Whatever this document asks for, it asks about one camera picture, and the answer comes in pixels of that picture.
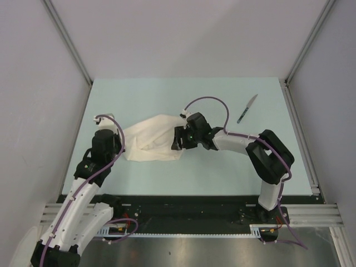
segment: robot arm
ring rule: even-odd
[[[202,144],[207,150],[230,150],[249,156],[262,179],[260,206],[267,211],[276,207],[281,179],[287,170],[274,154],[268,153],[267,147],[252,139],[228,135],[221,127],[211,128],[201,113],[190,115],[186,121],[185,127],[175,128],[173,150],[192,149]],[[272,146],[291,167],[293,155],[272,131],[265,130],[258,137]]]
[[[95,122],[98,131],[92,139],[92,147],[85,152],[77,165],[69,194],[55,220],[36,245],[31,260],[34,267],[78,266],[82,252],[99,229],[113,216],[120,217],[123,213],[119,198],[102,195],[93,212],[81,222],[85,208],[111,172],[111,166],[89,182],[87,180],[110,164],[122,146],[118,128],[113,121],[100,117]],[[40,265],[43,254],[43,265]]]

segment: knife blade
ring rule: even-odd
[[[253,104],[253,102],[255,101],[255,99],[256,99],[257,96],[258,96],[258,94],[257,94],[257,95],[254,95],[254,96],[250,99],[250,101],[247,103],[244,112],[241,114],[241,116],[240,116],[239,119],[238,119],[238,123],[240,123],[241,120],[243,119],[243,117],[246,115],[247,110],[249,110],[249,108],[252,106],[252,104]]]

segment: white fabric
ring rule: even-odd
[[[157,115],[141,121],[123,131],[127,160],[153,161],[178,160],[183,150],[172,150],[174,127],[186,121],[178,116]]]

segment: purple wire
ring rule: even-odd
[[[284,188],[284,182],[288,181],[291,179],[291,171],[290,171],[290,168],[288,167],[288,165],[285,163],[285,161],[282,159],[282,157],[277,153],[277,151],[271,147],[265,140],[262,140],[261,138],[259,137],[256,137],[256,136],[249,136],[249,135],[245,135],[243,133],[236,133],[236,132],[228,132],[226,130],[226,126],[228,125],[228,122],[229,122],[229,118],[230,118],[230,112],[229,112],[229,108],[228,106],[226,105],[226,103],[215,97],[215,96],[202,96],[202,97],[199,97],[193,101],[191,101],[186,107],[184,110],[187,110],[193,103],[195,103],[196,101],[198,100],[202,100],[202,99],[214,99],[214,100],[217,100],[219,101],[220,103],[222,103],[226,109],[226,120],[225,120],[225,123],[224,123],[224,127],[223,127],[223,131],[224,133],[226,133],[227,135],[231,135],[231,136],[238,136],[238,137],[244,137],[244,138],[247,138],[247,139],[253,139],[253,140],[257,140],[258,142],[264,144],[278,159],[279,161],[283,164],[283,166],[285,167],[285,169],[287,170],[288,172],[288,177],[281,180],[281,186],[280,186],[280,190],[279,190],[279,193],[278,193],[278,199],[277,199],[277,207],[278,207],[278,210],[281,214],[281,217],[283,218],[284,220],[284,223],[285,225],[287,226],[288,230],[290,231],[290,233],[292,234],[292,236],[297,240],[297,242],[295,241],[292,241],[292,240],[277,240],[277,243],[291,243],[291,244],[296,244],[296,245],[299,245],[301,246],[302,248],[305,248],[305,249],[308,249],[308,247],[306,245],[304,245],[304,243],[301,241],[301,239],[298,237],[298,235],[296,234],[296,232],[290,227],[288,221],[286,220],[286,218],[283,216],[283,212],[282,212],[282,208],[281,208],[281,204],[280,204],[280,200],[282,198],[282,193],[283,193],[283,188]],[[276,243],[276,242],[265,242],[262,238],[261,240],[264,242],[264,243]]]
[[[131,231],[129,234],[121,237],[120,239],[117,239],[117,240],[111,240],[111,243],[118,243],[118,242],[121,242],[121,241],[124,241],[125,239],[127,239],[130,235],[134,234],[137,229],[139,228],[139,223],[135,220],[135,219],[132,219],[132,218],[121,218],[121,219],[114,219],[114,220],[111,220],[111,221],[108,221],[106,224],[114,224],[114,223],[117,223],[119,221],[133,221],[135,223],[135,229],[133,231]]]
[[[103,171],[105,171],[105,170],[107,170],[108,168],[110,168],[110,167],[115,163],[115,161],[121,156],[121,154],[123,153],[123,150],[124,150],[124,148],[125,148],[125,137],[124,137],[124,135],[123,135],[123,130],[122,130],[122,128],[120,127],[120,125],[119,125],[112,117],[107,116],[107,115],[104,115],[104,114],[103,114],[103,115],[97,115],[95,118],[100,118],[100,117],[108,118],[109,120],[111,120],[111,121],[116,125],[116,127],[118,128],[118,130],[120,131],[120,134],[121,134],[121,137],[122,137],[121,149],[120,149],[119,153],[114,157],[114,159],[113,159],[109,164],[107,164],[104,168],[98,170],[96,173],[94,173],[92,176],[90,176],[85,182],[83,182],[83,183],[78,187],[78,189],[74,192],[74,194],[73,194],[73,196],[72,196],[74,199],[75,199],[75,197],[79,194],[79,192],[82,190],[82,188],[83,188],[87,183],[89,183],[91,180],[93,180],[97,175],[99,175],[99,174],[102,173]],[[58,219],[56,225],[55,225],[54,228],[53,228],[53,231],[52,231],[52,234],[53,234],[53,235],[57,232],[57,230],[58,230],[58,228],[59,228],[59,226],[60,226],[60,224],[61,224],[63,218],[64,218],[65,215],[67,214],[67,211],[68,211],[68,209],[70,208],[72,202],[73,202],[73,200],[69,200],[69,202],[67,203],[66,207],[64,208],[64,210],[63,210],[63,212],[62,212],[60,218]],[[50,236],[50,237],[48,238],[46,244],[45,244],[45,247],[43,248],[43,252],[42,252],[42,255],[41,255],[41,259],[40,259],[40,261],[39,261],[39,267],[43,267],[43,264],[44,264],[44,262],[45,262],[45,261],[44,261],[45,255],[46,255],[46,252],[47,252],[48,247],[50,246],[50,243],[51,243],[52,239],[53,239],[53,237]]]

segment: purple cable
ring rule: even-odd
[[[198,100],[202,100],[202,99],[214,99],[214,100],[217,100],[219,101],[220,103],[222,103],[226,109],[226,120],[225,120],[225,123],[224,123],[224,128],[223,128],[223,131],[224,133],[226,133],[227,135],[231,135],[231,136],[238,136],[238,137],[244,137],[244,138],[247,138],[247,139],[253,139],[253,140],[257,140],[258,142],[264,144],[278,159],[279,161],[283,164],[283,166],[285,167],[285,169],[287,170],[288,172],[288,177],[281,180],[281,186],[280,186],[280,190],[279,190],[279,193],[278,193],[278,199],[277,199],[277,207],[278,207],[278,210],[281,214],[281,217],[283,218],[284,220],[284,223],[285,225],[287,226],[288,230],[290,231],[290,233],[292,234],[292,236],[297,240],[297,242],[295,241],[292,241],[292,240],[277,240],[277,243],[291,243],[291,244],[296,244],[296,245],[299,245],[301,246],[302,248],[305,248],[305,249],[308,249],[308,247],[306,245],[304,245],[304,243],[301,241],[301,239],[298,237],[298,235],[296,234],[296,232],[290,227],[289,223],[287,222],[286,218],[283,216],[283,212],[282,212],[282,209],[281,209],[281,204],[280,204],[280,200],[282,198],[282,193],[283,193],[283,188],[284,188],[284,182],[288,181],[291,179],[291,171],[290,171],[290,168],[288,167],[288,165],[285,163],[285,161],[282,159],[282,157],[277,153],[277,151],[275,151],[275,149],[273,147],[271,147],[266,141],[262,140],[261,138],[259,137],[256,137],[256,136],[249,136],[249,135],[245,135],[243,133],[236,133],[236,132],[228,132],[226,130],[226,126],[228,125],[228,122],[229,122],[229,117],[230,117],[230,112],[229,112],[229,108],[228,106],[226,105],[226,103],[215,97],[215,96],[203,96],[203,97],[199,97],[193,101],[191,101],[186,107],[185,107],[185,111],[193,104],[195,103],[196,101]],[[262,238],[261,240],[264,242],[264,243],[276,243],[276,242],[265,242]]]
[[[130,235],[134,234],[137,231],[137,229],[139,228],[139,223],[135,219],[132,219],[132,218],[114,219],[114,220],[108,221],[106,224],[114,224],[114,223],[117,223],[119,221],[133,221],[135,223],[135,229],[133,231],[131,231],[129,234],[123,236],[120,239],[112,240],[111,243],[118,243],[118,242],[124,241]]]
[[[107,116],[107,115],[98,115],[96,116],[95,118],[100,118],[100,117],[104,117],[104,118],[108,118],[109,120],[111,120],[115,125],[116,127],[118,128],[118,130],[120,131],[120,134],[121,134],[121,137],[122,137],[122,145],[121,145],[121,149],[119,151],[119,153],[114,157],[114,159],[108,164],[106,165],[104,168],[98,170],[96,173],[94,173],[92,176],[90,176],[85,182],[83,182],[79,187],[78,189],[74,192],[73,194],[73,198],[75,199],[75,197],[79,194],[79,192],[82,190],[82,188],[87,184],[89,183],[91,180],[93,180],[97,175],[99,175],[100,173],[102,173],[103,171],[107,170],[108,168],[110,168],[114,162],[121,156],[121,154],[123,153],[123,150],[125,148],[125,137],[123,135],[123,130],[122,128],[120,127],[120,125],[110,116]],[[53,228],[53,231],[52,231],[52,234],[54,235],[57,230],[58,230],[58,227],[60,226],[64,216],[67,214],[67,211],[68,209],[70,208],[71,204],[72,204],[73,200],[69,200],[69,202],[67,203],[65,209],[63,210],[60,218],[58,219],[56,225],[54,226]],[[41,259],[39,261],[39,267],[43,267],[43,264],[44,264],[44,259],[45,259],[45,255],[46,255],[46,252],[47,252],[47,249],[48,247],[50,246],[50,243],[53,239],[53,236],[50,236],[45,244],[45,247],[43,248],[43,252],[42,252],[42,255],[41,255]]]

